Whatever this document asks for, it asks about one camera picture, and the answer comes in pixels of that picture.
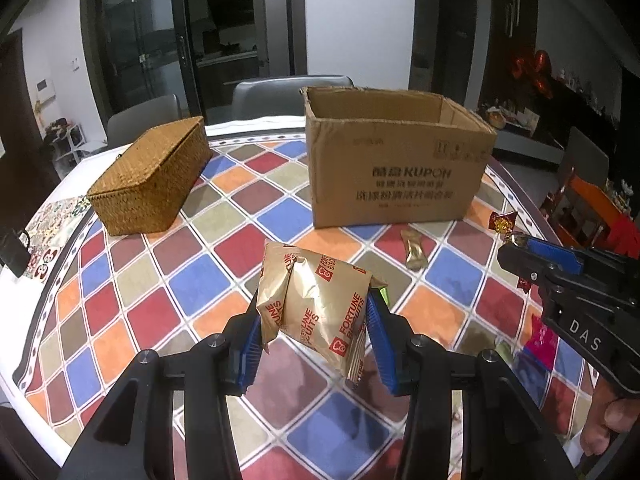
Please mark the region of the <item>person's right hand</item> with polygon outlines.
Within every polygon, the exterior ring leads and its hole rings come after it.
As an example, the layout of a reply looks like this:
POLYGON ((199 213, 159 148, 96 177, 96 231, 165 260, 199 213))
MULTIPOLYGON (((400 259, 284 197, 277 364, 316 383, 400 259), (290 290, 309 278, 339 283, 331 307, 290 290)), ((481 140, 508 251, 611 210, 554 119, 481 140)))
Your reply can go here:
POLYGON ((587 456, 601 455, 610 445, 613 434, 623 434, 634 426, 640 412, 638 399, 620 398, 614 388, 600 376, 594 387, 592 402, 580 446, 587 456))

